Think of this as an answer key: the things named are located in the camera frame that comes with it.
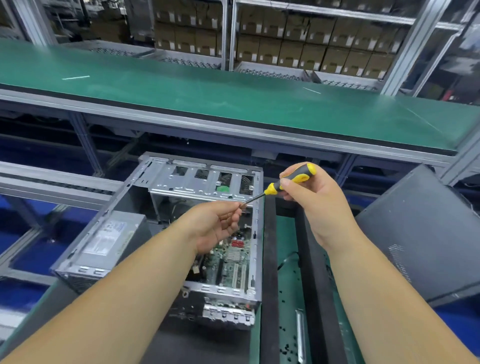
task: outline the hand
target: hand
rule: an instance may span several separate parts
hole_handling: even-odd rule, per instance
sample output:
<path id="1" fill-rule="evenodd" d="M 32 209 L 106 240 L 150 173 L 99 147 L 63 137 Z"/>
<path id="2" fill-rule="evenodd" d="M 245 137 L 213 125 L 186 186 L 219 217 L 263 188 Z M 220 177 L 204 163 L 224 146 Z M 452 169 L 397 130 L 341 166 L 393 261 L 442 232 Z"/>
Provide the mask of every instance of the hand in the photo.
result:
<path id="1" fill-rule="evenodd" d="M 280 178 L 305 164 L 298 163 L 280 173 Z M 317 173 L 307 182 L 296 184 L 281 179 L 286 200 L 297 201 L 305 210 L 317 242 L 326 250 L 343 246 L 352 234 L 362 234 L 348 205 L 347 199 L 335 180 L 319 166 Z"/>
<path id="2" fill-rule="evenodd" d="M 198 204 L 184 213 L 174 226 L 194 239 L 197 253 L 208 253 L 238 230 L 240 202 L 214 201 Z"/>

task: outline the person's left arm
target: person's left arm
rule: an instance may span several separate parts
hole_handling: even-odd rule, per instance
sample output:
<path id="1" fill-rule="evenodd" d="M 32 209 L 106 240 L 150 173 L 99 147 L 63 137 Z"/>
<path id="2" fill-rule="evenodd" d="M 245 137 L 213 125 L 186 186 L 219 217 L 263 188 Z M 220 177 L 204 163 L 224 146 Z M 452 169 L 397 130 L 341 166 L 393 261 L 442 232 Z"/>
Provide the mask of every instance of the person's left arm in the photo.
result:
<path id="1" fill-rule="evenodd" d="M 152 237 L 1 364 L 138 363 L 197 253 L 238 229 L 237 202 L 199 204 Z"/>

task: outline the green tabletop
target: green tabletop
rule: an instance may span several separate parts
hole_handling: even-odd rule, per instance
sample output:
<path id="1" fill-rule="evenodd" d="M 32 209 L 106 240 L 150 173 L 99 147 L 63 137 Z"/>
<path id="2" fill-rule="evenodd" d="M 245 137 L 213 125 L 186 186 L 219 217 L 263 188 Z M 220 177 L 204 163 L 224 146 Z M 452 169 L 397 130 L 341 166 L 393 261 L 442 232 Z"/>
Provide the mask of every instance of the green tabletop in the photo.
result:
<path id="1" fill-rule="evenodd" d="M 479 115 L 475 106 L 7 39 L 0 67 L 0 84 L 446 150 Z"/>

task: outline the screwdriver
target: screwdriver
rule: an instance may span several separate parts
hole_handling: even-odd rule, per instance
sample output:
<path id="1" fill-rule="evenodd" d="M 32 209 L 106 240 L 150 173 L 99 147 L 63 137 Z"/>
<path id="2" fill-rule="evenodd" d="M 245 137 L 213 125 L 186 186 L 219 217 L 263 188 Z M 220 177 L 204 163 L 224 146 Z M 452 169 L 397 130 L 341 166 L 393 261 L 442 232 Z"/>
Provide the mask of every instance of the screwdriver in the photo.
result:
<path id="1" fill-rule="evenodd" d="M 295 183 L 302 183 L 302 182 L 308 181 L 310 177 L 314 176 L 316 173 L 317 173 L 317 170 L 315 166 L 312 163 L 306 163 L 306 164 L 302 164 L 300 167 L 294 170 L 291 174 L 287 176 L 283 176 L 282 178 L 286 178 Z M 280 185 L 280 180 L 278 180 L 277 182 L 272 182 L 271 184 L 268 185 L 264 193 L 259 194 L 248 201 L 245 201 L 243 204 L 240 205 L 240 208 L 246 207 L 250 202 L 257 200 L 265 196 L 266 194 L 277 194 L 282 190 L 283 190 L 283 187 Z"/>

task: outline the metal computer chassis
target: metal computer chassis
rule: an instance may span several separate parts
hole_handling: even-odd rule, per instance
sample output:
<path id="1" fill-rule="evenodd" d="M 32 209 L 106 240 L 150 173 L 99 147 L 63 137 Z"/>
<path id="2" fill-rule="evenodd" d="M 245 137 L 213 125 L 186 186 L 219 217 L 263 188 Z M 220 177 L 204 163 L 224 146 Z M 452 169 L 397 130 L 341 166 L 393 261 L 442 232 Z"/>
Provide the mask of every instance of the metal computer chassis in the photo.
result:
<path id="1" fill-rule="evenodd" d="M 162 217 L 165 206 L 173 205 L 170 219 L 179 201 L 246 201 L 263 191 L 263 171 L 258 167 L 160 154 L 145 154 L 140 160 L 122 188 L 52 267 L 78 293 L 148 240 L 145 231 L 150 231 L 151 236 L 166 228 L 168 224 Z M 221 242 L 223 248 L 218 245 L 208 255 L 225 259 L 222 267 L 229 266 L 231 284 L 227 276 L 225 284 L 217 284 L 219 274 L 213 272 L 216 265 L 218 271 L 222 268 L 218 262 L 210 261 L 204 281 L 187 277 L 169 315 L 241 329 L 253 326 L 262 296 L 263 206 L 263 199 L 249 204 L 247 215 L 242 215 L 244 220 L 240 221 L 245 236 Z M 200 264 L 200 259 L 195 260 L 189 277 L 205 270 Z M 208 276 L 216 281 L 208 281 Z M 224 282 L 223 271 L 220 279 Z"/>

